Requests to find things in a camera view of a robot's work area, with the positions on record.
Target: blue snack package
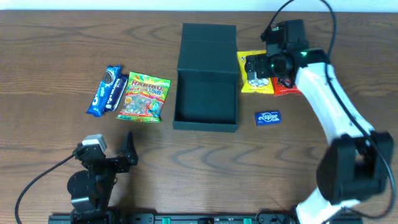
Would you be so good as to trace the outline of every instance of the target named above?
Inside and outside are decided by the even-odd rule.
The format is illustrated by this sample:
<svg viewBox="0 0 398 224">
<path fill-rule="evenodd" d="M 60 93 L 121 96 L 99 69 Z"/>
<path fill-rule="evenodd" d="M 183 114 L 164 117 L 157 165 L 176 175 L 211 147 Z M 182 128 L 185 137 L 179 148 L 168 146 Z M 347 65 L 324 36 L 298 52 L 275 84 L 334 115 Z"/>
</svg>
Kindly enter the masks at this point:
<svg viewBox="0 0 398 224">
<path fill-rule="evenodd" d="M 123 91 L 127 85 L 127 77 L 121 75 L 113 85 L 111 94 L 105 105 L 105 112 L 114 111 L 119 105 L 120 99 L 123 96 Z"/>
<path fill-rule="evenodd" d="M 120 65 L 108 65 L 106 67 L 105 75 L 99 84 L 93 102 L 87 110 L 88 114 L 92 114 L 95 117 L 100 117 L 104 113 L 105 104 L 108 101 L 114 83 L 120 76 L 121 69 L 122 67 Z"/>
<path fill-rule="evenodd" d="M 256 119 L 256 125 L 268 125 L 268 124 L 279 124 L 282 122 L 282 118 L 280 118 L 279 111 L 268 111 L 262 113 L 256 113 L 254 115 Z"/>
</svg>

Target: box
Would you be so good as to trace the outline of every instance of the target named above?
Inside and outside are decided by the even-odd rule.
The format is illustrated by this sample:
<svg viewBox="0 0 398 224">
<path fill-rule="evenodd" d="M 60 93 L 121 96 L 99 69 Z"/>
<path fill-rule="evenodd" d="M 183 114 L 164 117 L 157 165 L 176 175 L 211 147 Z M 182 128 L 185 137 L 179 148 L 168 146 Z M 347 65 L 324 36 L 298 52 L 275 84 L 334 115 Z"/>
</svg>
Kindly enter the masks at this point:
<svg viewBox="0 0 398 224">
<path fill-rule="evenodd" d="M 183 24 L 174 129 L 235 132 L 236 26 Z"/>
</svg>

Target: snack package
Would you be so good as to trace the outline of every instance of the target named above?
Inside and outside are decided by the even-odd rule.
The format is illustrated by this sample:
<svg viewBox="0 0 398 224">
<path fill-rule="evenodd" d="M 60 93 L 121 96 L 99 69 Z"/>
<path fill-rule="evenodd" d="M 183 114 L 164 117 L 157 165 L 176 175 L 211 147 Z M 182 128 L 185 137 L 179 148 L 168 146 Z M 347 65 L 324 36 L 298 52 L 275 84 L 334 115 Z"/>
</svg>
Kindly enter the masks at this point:
<svg viewBox="0 0 398 224">
<path fill-rule="evenodd" d="M 160 111 L 170 88 L 170 80 L 130 72 L 123 109 L 117 119 L 160 122 Z"/>
<path fill-rule="evenodd" d="M 109 95 L 108 101 L 105 105 L 105 112 L 114 111 L 119 105 L 120 99 L 122 98 L 124 88 L 127 85 L 127 76 L 121 75 L 113 85 L 111 94 Z"/>
<path fill-rule="evenodd" d="M 104 113 L 105 104 L 109 99 L 116 79 L 118 79 L 120 76 L 121 69 L 122 67 L 120 65 L 108 65 L 106 67 L 105 75 L 102 78 L 101 83 L 99 84 L 93 102 L 87 110 L 88 114 L 99 117 Z"/>
<path fill-rule="evenodd" d="M 289 93 L 301 93 L 301 91 L 297 89 L 296 85 L 293 85 L 292 88 L 288 88 L 290 80 L 274 77 L 272 78 L 272 84 L 274 84 L 274 96 L 282 96 Z"/>
<path fill-rule="evenodd" d="M 244 69 L 244 65 L 246 64 L 246 56 L 248 55 L 258 55 L 265 54 L 265 50 L 249 50 L 238 52 L 238 62 L 239 67 L 241 69 L 243 87 L 242 93 L 264 93 L 264 94 L 273 94 L 274 88 L 272 87 L 272 82 L 270 78 L 259 78 L 255 80 L 248 80 L 248 74 Z"/>
</svg>

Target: white backdrop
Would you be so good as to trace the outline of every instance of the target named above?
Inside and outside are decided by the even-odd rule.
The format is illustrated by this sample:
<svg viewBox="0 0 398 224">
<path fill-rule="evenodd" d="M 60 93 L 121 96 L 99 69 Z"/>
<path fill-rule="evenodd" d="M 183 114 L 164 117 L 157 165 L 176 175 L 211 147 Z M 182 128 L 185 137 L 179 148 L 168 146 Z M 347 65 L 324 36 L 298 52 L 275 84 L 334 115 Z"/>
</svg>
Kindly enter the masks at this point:
<svg viewBox="0 0 398 224">
<path fill-rule="evenodd" d="M 286 0 L 0 0 L 0 9 L 276 11 Z M 340 12 L 398 12 L 398 0 L 328 0 Z M 325 11 L 319 0 L 296 0 L 286 11 Z"/>
</svg>

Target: yellow snack bag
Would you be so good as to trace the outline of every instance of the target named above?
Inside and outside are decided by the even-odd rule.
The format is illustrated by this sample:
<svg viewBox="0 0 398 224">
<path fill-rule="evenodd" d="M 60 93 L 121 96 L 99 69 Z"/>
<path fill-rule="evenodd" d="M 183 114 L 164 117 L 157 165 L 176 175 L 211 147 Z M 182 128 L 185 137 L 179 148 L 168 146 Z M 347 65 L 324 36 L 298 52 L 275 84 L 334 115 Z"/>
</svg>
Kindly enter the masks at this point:
<svg viewBox="0 0 398 224">
<path fill-rule="evenodd" d="M 274 94 L 274 87 L 272 87 L 272 82 L 270 78 L 259 78 L 255 80 L 248 80 L 248 74 L 244 69 L 246 64 L 246 56 L 265 54 L 265 50 L 248 50 L 238 52 L 238 62 L 241 69 L 243 87 L 242 93 L 263 93 L 263 94 Z"/>
</svg>

